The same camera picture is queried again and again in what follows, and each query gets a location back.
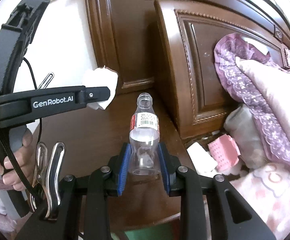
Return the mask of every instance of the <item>black cable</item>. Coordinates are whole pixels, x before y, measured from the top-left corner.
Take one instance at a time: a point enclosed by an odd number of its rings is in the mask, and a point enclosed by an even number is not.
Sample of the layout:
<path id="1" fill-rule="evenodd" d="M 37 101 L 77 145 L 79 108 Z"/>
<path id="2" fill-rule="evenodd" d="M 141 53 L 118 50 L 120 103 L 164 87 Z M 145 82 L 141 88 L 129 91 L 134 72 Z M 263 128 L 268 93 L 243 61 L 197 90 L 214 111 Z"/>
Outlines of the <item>black cable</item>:
<path id="1" fill-rule="evenodd" d="M 16 158 L 15 158 L 15 156 L 14 156 L 14 154 L 9 146 L 9 143 L 7 143 L 5 135 L 2 132 L 1 128 L 0 128 L 0 143 L 2 144 L 2 147 L 3 147 L 6 155 L 8 156 L 9 160 L 11 161 L 14 170 L 16 171 L 17 175 L 20 177 L 21 182 L 23 182 L 24 186 L 33 195 L 35 200 L 40 201 L 41 200 L 40 196 L 37 194 L 37 192 L 34 190 L 32 185 L 29 183 L 26 176 L 24 175 L 21 167 L 19 166 L 19 164 L 18 164 L 18 162 L 17 162 L 17 160 L 16 160 Z"/>
<path id="2" fill-rule="evenodd" d="M 29 71 L 30 71 L 30 75 L 32 76 L 32 80 L 34 83 L 34 88 L 37 89 L 37 85 L 36 85 L 36 81 L 35 81 L 35 77 L 34 77 L 34 73 L 32 70 L 32 66 L 30 65 L 29 61 L 24 57 L 23 60 L 25 61 L 25 63 L 27 64 Z M 38 143 L 41 140 L 41 136 L 42 136 L 42 119 L 39 119 L 39 132 L 38 132 L 38 138 L 37 138 L 37 143 L 36 143 L 36 147 L 38 145 Z"/>
<path id="3" fill-rule="evenodd" d="M 37 85 L 36 85 L 34 73 L 33 73 L 33 70 L 32 70 L 32 66 L 30 65 L 29 61 L 25 57 L 23 58 L 23 60 L 28 65 L 28 68 L 29 68 L 29 71 L 30 71 L 30 75 L 32 76 L 32 80 L 33 80 L 33 83 L 34 83 L 34 88 L 37 89 Z"/>

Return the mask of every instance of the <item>barcode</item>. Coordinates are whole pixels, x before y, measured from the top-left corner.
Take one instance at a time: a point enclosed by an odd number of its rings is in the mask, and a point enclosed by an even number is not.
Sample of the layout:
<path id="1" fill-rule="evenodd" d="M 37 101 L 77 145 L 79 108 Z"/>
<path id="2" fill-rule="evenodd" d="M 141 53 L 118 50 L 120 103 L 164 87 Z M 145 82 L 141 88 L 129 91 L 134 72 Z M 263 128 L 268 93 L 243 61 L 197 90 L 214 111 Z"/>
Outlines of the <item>barcode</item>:
<path id="1" fill-rule="evenodd" d="M 154 122 L 152 122 L 152 121 L 148 121 L 148 120 L 141 120 L 141 124 L 154 125 Z"/>

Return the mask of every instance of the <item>wooden cabinet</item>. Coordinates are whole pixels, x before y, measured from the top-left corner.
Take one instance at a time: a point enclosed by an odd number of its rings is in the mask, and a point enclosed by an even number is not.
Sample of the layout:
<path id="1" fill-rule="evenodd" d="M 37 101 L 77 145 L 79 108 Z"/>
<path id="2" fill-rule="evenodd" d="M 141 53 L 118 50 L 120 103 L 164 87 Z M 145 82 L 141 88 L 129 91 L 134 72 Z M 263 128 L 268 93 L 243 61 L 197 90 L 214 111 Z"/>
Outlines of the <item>wooden cabinet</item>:
<path id="1" fill-rule="evenodd" d="M 286 64 L 282 47 L 290 49 L 290 24 L 274 0 L 86 0 L 86 6 L 97 64 L 118 72 L 117 94 L 155 87 L 183 139 L 221 128 L 236 106 L 214 68 L 223 36 L 241 33 L 279 65 Z"/>
<path id="2" fill-rule="evenodd" d="M 274 0 L 189 1 L 235 12 L 290 48 L 290 24 Z M 86 0 L 86 7 L 98 67 L 118 72 L 117 93 L 154 86 L 160 65 L 154 46 L 158 36 L 154 0 Z"/>

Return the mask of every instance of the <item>red label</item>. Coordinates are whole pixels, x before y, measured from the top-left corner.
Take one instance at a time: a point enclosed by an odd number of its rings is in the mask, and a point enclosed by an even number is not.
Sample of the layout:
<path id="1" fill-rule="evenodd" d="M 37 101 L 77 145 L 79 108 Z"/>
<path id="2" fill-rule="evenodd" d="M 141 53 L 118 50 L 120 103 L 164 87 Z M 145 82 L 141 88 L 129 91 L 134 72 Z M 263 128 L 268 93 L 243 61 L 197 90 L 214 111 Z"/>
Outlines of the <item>red label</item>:
<path id="1" fill-rule="evenodd" d="M 131 119 L 131 126 L 130 126 L 130 131 L 134 129 L 135 127 L 135 117 L 136 115 L 133 115 L 132 116 L 132 119 Z"/>

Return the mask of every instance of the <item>plastic bottle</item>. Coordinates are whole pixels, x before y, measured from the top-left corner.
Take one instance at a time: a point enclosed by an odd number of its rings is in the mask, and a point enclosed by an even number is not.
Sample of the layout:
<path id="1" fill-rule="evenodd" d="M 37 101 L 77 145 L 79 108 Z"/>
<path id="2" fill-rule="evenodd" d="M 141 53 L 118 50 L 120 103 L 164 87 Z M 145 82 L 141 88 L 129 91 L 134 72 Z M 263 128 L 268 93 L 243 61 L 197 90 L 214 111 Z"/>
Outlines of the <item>plastic bottle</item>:
<path id="1" fill-rule="evenodd" d="M 152 97 L 142 93 L 137 99 L 137 109 L 131 119 L 129 141 L 132 155 L 128 171 L 133 175 L 156 175 L 160 163 L 156 152 L 159 143 L 159 122 L 152 108 Z"/>

